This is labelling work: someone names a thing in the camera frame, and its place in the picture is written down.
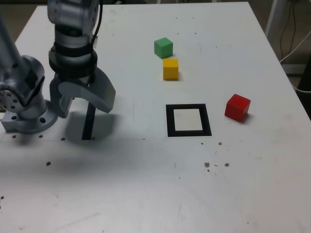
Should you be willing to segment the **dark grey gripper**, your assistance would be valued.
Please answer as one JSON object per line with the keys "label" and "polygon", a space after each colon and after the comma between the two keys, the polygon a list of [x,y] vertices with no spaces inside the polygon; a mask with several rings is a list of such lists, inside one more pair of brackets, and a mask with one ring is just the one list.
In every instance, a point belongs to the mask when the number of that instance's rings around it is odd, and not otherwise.
{"label": "dark grey gripper", "polygon": [[87,100],[95,108],[109,113],[113,109],[116,90],[106,74],[99,68],[94,75],[55,74],[50,82],[50,99],[60,118],[66,118],[72,98]]}

